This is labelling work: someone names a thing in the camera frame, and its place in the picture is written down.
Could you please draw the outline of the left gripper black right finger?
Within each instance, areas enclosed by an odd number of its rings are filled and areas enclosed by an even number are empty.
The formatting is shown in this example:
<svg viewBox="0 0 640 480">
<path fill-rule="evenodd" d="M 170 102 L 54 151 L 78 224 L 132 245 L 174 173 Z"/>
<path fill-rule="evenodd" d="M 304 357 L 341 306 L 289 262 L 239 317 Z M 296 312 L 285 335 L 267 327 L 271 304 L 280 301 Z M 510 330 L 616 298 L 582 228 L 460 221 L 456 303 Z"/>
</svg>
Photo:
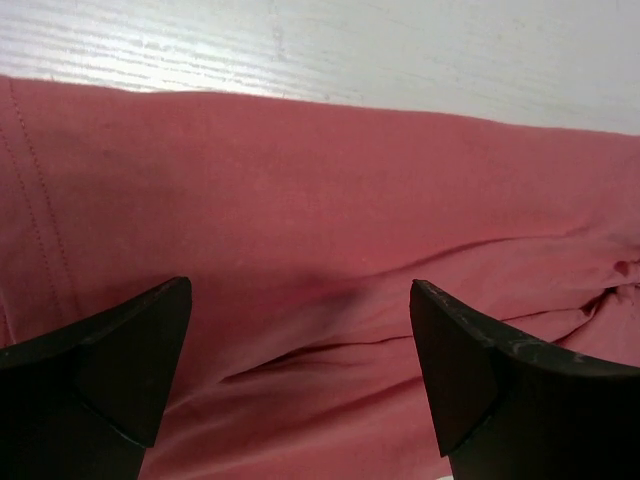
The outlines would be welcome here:
<svg viewBox="0 0 640 480">
<path fill-rule="evenodd" d="M 456 479 L 635 479 L 639 371 L 545 342 L 417 280 L 410 317 Z"/>
</svg>

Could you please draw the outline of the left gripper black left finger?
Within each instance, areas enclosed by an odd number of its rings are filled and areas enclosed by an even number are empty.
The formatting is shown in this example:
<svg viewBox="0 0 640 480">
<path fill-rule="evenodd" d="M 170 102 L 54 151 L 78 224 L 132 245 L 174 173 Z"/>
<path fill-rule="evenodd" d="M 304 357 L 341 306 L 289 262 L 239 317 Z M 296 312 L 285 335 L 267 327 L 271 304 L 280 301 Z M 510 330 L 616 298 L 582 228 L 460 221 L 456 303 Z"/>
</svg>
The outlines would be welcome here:
<svg viewBox="0 0 640 480">
<path fill-rule="evenodd" d="M 135 479 L 154 446 L 189 325 L 176 277 L 1 351 L 4 479 Z"/>
</svg>

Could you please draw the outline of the dusty red t-shirt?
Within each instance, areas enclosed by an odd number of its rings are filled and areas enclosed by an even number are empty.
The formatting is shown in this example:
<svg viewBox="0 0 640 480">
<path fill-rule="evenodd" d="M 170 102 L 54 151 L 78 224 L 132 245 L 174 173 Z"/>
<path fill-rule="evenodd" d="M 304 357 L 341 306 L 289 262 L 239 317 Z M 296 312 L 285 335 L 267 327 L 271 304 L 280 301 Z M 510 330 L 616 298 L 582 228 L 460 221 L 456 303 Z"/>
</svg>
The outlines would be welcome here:
<svg viewBox="0 0 640 480">
<path fill-rule="evenodd" d="M 193 311 L 145 479 L 435 479 L 428 280 L 639 362 L 639 140 L 1 80 L 1 342 L 174 276 Z"/>
</svg>

